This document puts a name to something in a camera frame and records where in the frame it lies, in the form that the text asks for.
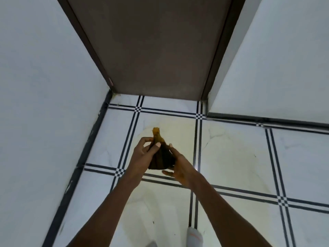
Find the forearm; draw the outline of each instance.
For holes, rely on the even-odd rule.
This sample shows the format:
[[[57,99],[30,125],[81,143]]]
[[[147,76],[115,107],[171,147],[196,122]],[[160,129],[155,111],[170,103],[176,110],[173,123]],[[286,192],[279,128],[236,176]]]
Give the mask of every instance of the forearm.
[[[109,247],[133,190],[134,184],[124,175],[68,246]]]
[[[192,180],[191,190],[200,201],[223,247],[271,246],[216,192],[201,174],[194,174]]]

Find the person's left arm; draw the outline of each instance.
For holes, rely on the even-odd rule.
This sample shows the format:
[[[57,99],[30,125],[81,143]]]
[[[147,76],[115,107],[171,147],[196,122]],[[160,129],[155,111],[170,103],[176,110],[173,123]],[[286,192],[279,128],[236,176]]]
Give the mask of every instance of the person's left arm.
[[[149,146],[144,147],[146,142],[152,140],[153,138],[141,138],[117,186],[107,195],[68,247],[109,247],[130,194],[141,182],[154,153],[160,148],[160,143],[155,144],[149,151]]]

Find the person's left hand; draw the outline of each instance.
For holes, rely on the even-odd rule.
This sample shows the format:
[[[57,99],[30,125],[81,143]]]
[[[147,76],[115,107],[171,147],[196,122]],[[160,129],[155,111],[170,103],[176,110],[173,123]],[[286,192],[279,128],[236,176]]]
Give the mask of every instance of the person's left hand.
[[[129,166],[123,177],[132,182],[134,188],[139,185],[142,180],[143,174],[146,172],[153,155],[160,149],[161,143],[158,142],[149,150],[150,145],[144,147],[146,142],[153,141],[153,138],[142,137],[134,148],[133,155],[131,156]]]

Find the black baseboard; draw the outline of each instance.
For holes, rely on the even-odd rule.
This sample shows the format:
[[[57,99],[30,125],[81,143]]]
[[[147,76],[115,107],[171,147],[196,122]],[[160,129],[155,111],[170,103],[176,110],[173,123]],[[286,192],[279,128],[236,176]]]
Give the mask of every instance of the black baseboard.
[[[68,209],[68,205],[70,204],[74,190],[75,190],[77,183],[79,181],[79,178],[81,176],[84,164],[87,161],[89,153],[90,153],[92,146],[94,144],[94,141],[96,139],[97,133],[99,131],[99,128],[101,127],[102,121],[103,121],[105,113],[108,109],[111,98],[112,98],[112,92],[111,92],[111,90],[109,90],[108,94],[106,95],[105,101],[101,107],[101,110],[99,111],[98,118],[97,118],[95,124],[93,125],[93,128],[89,134],[86,144],[84,145],[84,148],[80,155],[79,161],[72,174],[70,182],[68,183],[68,187],[63,195],[63,198],[60,202],[60,205],[57,209],[54,219],[49,227],[46,238],[43,241],[42,247],[52,247],[52,245],[54,244],[55,238],[57,236],[57,232],[60,229],[60,225],[62,224],[66,210]]]
[[[236,114],[219,114],[219,113],[208,113],[207,118],[221,119],[221,120],[239,120],[244,122],[253,122],[260,124],[272,124],[273,127],[282,127],[283,129],[291,129],[291,127],[308,129],[308,130],[325,130],[329,133],[329,124],[316,123],[310,121],[300,120],[284,120],[267,117],[247,116],[247,115],[236,115]]]

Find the person's right hand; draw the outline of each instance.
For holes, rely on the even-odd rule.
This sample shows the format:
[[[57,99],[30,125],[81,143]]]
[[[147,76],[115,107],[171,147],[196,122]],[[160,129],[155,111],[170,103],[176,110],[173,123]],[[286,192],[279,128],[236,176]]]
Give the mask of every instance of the person's right hand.
[[[198,174],[197,170],[194,169],[194,167],[183,156],[183,154],[179,153],[175,148],[172,147],[172,144],[169,144],[169,147],[170,151],[176,159],[174,167],[169,168],[174,172],[168,172],[166,170],[163,170],[162,173],[164,175],[175,178],[183,186],[191,189],[191,182],[193,181],[193,177]]]

